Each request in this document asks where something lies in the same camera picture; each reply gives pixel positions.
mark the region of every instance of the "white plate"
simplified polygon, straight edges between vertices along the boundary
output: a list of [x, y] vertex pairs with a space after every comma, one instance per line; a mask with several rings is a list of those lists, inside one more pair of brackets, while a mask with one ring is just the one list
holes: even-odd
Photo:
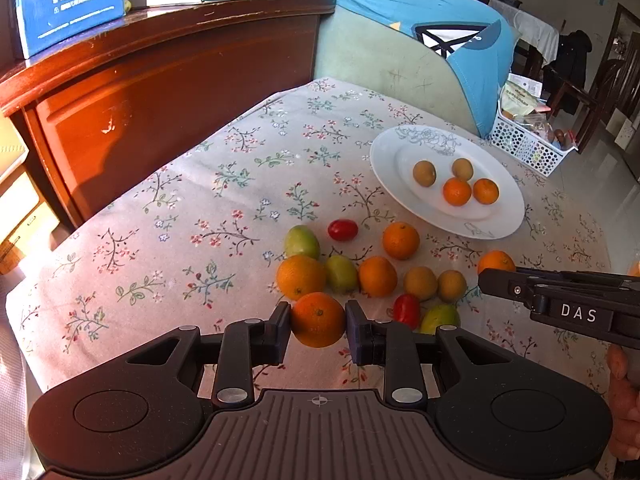
[[[442, 186], [453, 177], [451, 165], [467, 158], [474, 167], [469, 181], [490, 178], [500, 190], [491, 205], [473, 197], [455, 207], [444, 200]], [[430, 126], [396, 126], [379, 134], [371, 145], [371, 166], [387, 192], [409, 211], [445, 231], [467, 238], [494, 240], [512, 234], [524, 217], [520, 188], [506, 168], [469, 140]], [[436, 167], [436, 182], [420, 186], [413, 177], [414, 165], [428, 160]]]

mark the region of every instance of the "ribbed black surface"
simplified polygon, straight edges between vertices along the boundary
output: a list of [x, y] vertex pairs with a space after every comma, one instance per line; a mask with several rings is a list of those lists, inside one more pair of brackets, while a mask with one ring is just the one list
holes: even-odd
[[[46, 480], [60, 480], [57, 474]], [[144, 480], [497, 480], [453, 455], [423, 416], [373, 391], [265, 391], [217, 414], [199, 442]], [[596, 480], [585, 471], [574, 480]]]

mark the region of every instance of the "blue cloth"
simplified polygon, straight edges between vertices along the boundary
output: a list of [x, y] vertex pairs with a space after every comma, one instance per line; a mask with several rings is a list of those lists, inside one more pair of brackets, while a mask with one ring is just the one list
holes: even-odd
[[[446, 56], [460, 81], [478, 132], [481, 137], [489, 135], [514, 47], [511, 28], [497, 11], [477, 0], [336, 1], [337, 5], [383, 25], [399, 22], [400, 32]], [[452, 28], [461, 29], [458, 44], [442, 40], [432, 46], [436, 40], [431, 38], [438, 39], [441, 32], [449, 34]]]

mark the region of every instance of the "white plastic basket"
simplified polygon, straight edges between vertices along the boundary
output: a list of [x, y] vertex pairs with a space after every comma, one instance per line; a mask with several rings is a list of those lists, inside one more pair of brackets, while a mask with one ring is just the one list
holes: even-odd
[[575, 146], [566, 151], [556, 148], [542, 137], [508, 120], [501, 113], [499, 106], [491, 130], [491, 143], [542, 176], [549, 176], [558, 164], [576, 149]]

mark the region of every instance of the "red fruit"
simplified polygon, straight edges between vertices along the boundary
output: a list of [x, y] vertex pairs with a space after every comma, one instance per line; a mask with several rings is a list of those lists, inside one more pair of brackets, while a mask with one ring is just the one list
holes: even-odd
[[358, 234], [358, 224], [353, 220], [340, 218], [334, 220], [327, 228], [329, 236], [338, 242], [348, 242], [353, 240]]
[[402, 294], [394, 302], [394, 321], [415, 330], [420, 323], [420, 301], [413, 294]]

